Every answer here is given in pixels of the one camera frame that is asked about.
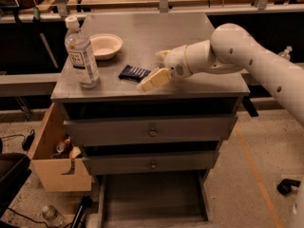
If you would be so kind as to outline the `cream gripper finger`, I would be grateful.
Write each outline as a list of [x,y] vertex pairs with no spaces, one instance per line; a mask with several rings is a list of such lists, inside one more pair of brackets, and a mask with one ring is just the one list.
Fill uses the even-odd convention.
[[165,57],[168,55],[169,50],[161,50],[155,53],[156,60],[158,62],[163,62]]
[[171,79],[171,72],[168,68],[156,68],[138,83],[137,89],[142,92],[151,91],[155,88],[168,84]]

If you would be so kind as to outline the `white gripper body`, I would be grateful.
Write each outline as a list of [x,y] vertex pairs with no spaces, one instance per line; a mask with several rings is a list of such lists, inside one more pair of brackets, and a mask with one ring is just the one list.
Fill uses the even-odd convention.
[[165,56],[164,65],[170,70],[173,78],[182,79],[192,75],[186,63],[186,49],[187,46],[176,47]]

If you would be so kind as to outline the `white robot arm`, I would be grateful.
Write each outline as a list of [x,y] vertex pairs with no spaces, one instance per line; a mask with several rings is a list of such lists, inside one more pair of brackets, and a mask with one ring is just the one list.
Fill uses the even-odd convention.
[[227,74],[245,69],[304,125],[304,68],[266,49],[239,25],[223,24],[209,40],[159,51],[156,58],[161,65],[138,84],[141,91],[200,72]]

